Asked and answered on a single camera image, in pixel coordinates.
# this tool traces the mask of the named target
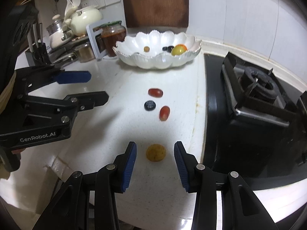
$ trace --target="blue gripper pad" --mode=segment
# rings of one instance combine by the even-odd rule
[[[89,82],[92,75],[89,71],[65,71],[59,73],[53,78],[59,84],[86,83]]]
[[[182,154],[179,150],[178,144],[175,143],[174,145],[174,157],[177,164],[177,169],[179,172],[180,180],[182,183],[182,186],[185,188],[185,191],[190,190],[190,184],[188,180],[188,170],[185,166],[185,162],[183,161]]]
[[[128,160],[126,163],[126,166],[124,167],[124,170],[122,172],[122,191],[125,192],[126,189],[129,187],[133,167],[136,160],[136,153],[137,153],[137,146],[136,143],[133,143],[130,154],[128,156]]]

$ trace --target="stove burner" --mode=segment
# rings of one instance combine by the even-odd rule
[[[244,90],[248,89],[251,84],[257,83],[249,96],[269,103],[274,103],[279,93],[278,86],[273,79],[255,67],[245,67],[239,82]]]

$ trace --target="scalloped bowl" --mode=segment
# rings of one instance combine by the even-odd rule
[[[162,50],[162,47],[178,44],[184,44],[188,50],[176,56]],[[187,36],[184,32],[174,34],[156,30],[149,34],[139,32],[136,37],[126,36],[125,41],[117,41],[116,46],[113,50],[123,62],[144,69],[179,67],[193,60],[201,51],[201,41],[197,41],[194,36]],[[150,48],[148,53],[144,52],[145,46]]]

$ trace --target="countertop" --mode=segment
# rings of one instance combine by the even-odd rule
[[[276,63],[223,44],[204,42],[202,52],[183,67],[157,71],[130,67],[119,60],[75,62],[66,70],[89,70],[92,79],[86,84],[45,86],[32,92],[35,96],[63,99],[68,94],[106,91],[107,104],[93,110],[79,112],[72,137],[68,140],[36,146],[21,154],[21,167],[8,180],[0,180],[0,195],[18,208],[39,213],[50,187],[48,175],[53,170],[66,180],[73,171],[98,171],[124,152],[129,141],[138,146],[135,168],[130,186],[124,194],[116,194],[119,219],[140,228],[190,229],[194,212],[195,194],[182,187],[173,146],[182,141],[188,153],[201,162],[206,128],[206,81],[203,53],[225,56],[228,50],[248,61],[270,67],[274,74],[298,89],[305,83]],[[162,98],[150,97],[149,88],[160,88]],[[156,102],[156,109],[144,110],[147,100]],[[171,109],[167,121],[159,120],[159,110]],[[151,144],[162,144],[166,158],[152,163],[145,152]],[[307,180],[272,190],[255,191],[275,222],[294,212],[307,201],[303,189]],[[221,229],[221,196],[218,198],[218,229]]]

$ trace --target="brown cutting board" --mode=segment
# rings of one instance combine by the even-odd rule
[[[123,0],[127,27],[188,27],[189,0]]]

